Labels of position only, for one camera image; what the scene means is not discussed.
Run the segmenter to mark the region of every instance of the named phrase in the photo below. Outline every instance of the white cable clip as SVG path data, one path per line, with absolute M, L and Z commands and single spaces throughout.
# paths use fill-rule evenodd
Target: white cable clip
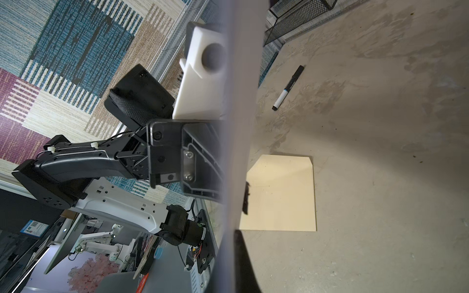
M 50 147 L 47 147 L 47 150 L 51 153 L 55 153 L 55 147 L 53 145 Z

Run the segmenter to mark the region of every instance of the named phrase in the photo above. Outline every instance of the screw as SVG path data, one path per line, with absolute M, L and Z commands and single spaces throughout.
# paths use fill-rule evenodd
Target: screw
M 184 154 L 186 155 L 188 159 L 192 159 L 194 157 L 194 153 L 188 150 L 185 150 Z
M 189 174 L 189 173 L 188 173 L 188 174 L 184 174 L 184 180 L 185 180 L 185 181 L 192 181 L 192 179 L 193 179 L 193 177 L 192 177 L 191 174 Z
M 154 140 L 160 140 L 161 138 L 163 138 L 163 134 L 160 131 L 153 133 Z

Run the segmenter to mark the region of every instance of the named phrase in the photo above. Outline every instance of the black mesh basket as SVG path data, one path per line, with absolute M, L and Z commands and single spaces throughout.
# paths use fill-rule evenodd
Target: black mesh basket
M 334 8 L 337 0 L 283 0 L 270 8 L 277 19 L 264 33 L 264 46 Z

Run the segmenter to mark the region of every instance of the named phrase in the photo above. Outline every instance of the concrete floor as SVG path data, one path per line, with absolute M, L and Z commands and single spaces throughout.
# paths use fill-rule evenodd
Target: concrete floor
M 311 156 L 318 231 L 244 231 L 263 292 L 469 292 L 468 11 L 370 0 L 284 45 L 250 166 Z

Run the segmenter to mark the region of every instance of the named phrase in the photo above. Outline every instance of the hole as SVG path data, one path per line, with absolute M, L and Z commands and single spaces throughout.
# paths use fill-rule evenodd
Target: hole
M 163 134 L 161 133 L 161 131 L 157 131 L 155 133 L 153 133 L 153 139 L 154 140 L 160 140 L 163 138 Z
M 225 63 L 225 49 L 222 45 L 212 43 L 202 52 L 202 66 L 209 72 L 219 71 Z

